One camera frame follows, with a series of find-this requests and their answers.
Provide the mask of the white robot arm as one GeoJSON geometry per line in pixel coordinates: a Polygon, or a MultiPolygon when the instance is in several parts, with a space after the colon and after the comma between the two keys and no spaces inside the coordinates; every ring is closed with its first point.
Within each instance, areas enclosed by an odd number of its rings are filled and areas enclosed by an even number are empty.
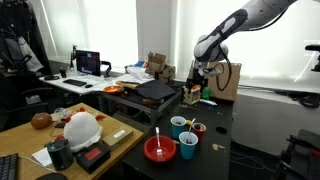
{"type": "Polygon", "coordinates": [[[241,62],[244,86],[317,92],[316,55],[305,47],[318,43],[319,0],[249,0],[199,38],[194,57],[241,62]]]}

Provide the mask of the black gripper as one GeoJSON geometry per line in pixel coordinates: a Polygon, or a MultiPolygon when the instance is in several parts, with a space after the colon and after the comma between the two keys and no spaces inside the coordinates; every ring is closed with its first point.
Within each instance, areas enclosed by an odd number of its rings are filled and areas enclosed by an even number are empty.
{"type": "Polygon", "coordinates": [[[191,89],[193,86],[199,85],[203,89],[208,85],[209,77],[220,76],[221,74],[220,70],[209,68],[207,62],[193,60],[186,80],[186,87],[191,89]]]}

